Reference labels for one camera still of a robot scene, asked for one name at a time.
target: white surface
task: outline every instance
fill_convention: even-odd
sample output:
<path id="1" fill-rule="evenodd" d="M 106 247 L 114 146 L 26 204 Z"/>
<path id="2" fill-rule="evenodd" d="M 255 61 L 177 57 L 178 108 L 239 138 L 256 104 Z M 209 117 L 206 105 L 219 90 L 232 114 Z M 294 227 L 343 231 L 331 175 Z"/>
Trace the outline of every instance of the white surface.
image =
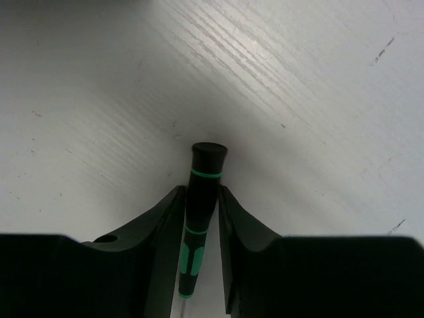
<path id="1" fill-rule="evenodd" d="M 214 141 L 223 183 L 283 235 L 405 220 L 392 233 L 424 240 L 424 2 L 14 2 L 1 232 L 92 240 L 185 184 L 191 144 Z M 207 244 L 187 318 L 224 316 L 217 218 Z"/>

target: screwdriver handle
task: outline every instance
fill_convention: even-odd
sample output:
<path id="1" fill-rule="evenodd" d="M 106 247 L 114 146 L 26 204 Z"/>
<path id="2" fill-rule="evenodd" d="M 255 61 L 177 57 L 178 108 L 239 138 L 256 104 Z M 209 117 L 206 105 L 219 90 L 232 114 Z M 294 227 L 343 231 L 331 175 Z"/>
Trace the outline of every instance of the screwdriver handle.
<path id="1" fill-rule="evenodd" d="M 206 233 L 218 196 L 227 148 L 220 144 L 200 142 L 193 145 L 193 162 L 185 203 L 185 233 L 180 261 L 182 298 L 193 295 L 203 259 Z"/>

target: screwdriver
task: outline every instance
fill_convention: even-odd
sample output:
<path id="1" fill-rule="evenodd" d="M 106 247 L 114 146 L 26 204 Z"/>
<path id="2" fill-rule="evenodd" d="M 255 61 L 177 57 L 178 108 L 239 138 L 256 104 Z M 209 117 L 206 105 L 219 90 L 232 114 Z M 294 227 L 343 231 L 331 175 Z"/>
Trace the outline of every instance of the screwdriver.
<path id="1" fill-rule="evenodd" d="M 199 142 L 194 144 L 193 162 L 185 203 L 185 231 L 180 258 L 178 291 L 183 298 L 181 317 L 186 299 L 194 292 L 200 271 L 207 229 L 218 196 L 219 182 L 227 148 L 221 144 Z"/>

